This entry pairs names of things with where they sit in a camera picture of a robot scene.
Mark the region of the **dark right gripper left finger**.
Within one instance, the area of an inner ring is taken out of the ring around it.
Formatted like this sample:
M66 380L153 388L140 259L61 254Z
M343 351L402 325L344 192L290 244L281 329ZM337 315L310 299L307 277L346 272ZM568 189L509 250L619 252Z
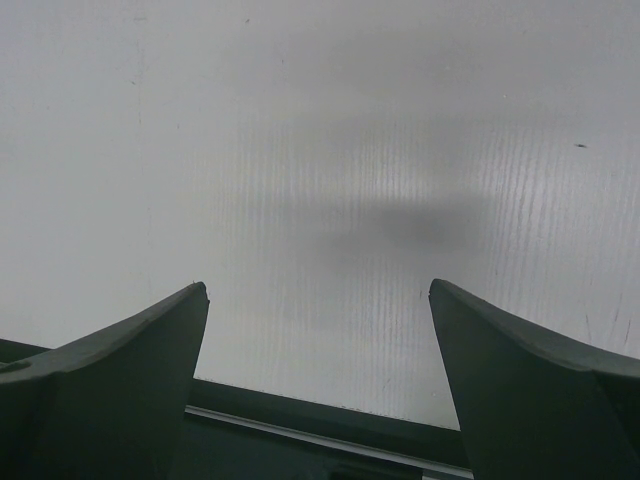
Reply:
M58 348L2 340L2 478L167 478L207 315L198 282Z

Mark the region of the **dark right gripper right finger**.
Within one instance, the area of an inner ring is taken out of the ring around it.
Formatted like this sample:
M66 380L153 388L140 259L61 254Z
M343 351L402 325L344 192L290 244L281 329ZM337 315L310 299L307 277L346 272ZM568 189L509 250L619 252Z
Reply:
M637 359L445 280L432 281L429 304L475 478L638 478Z

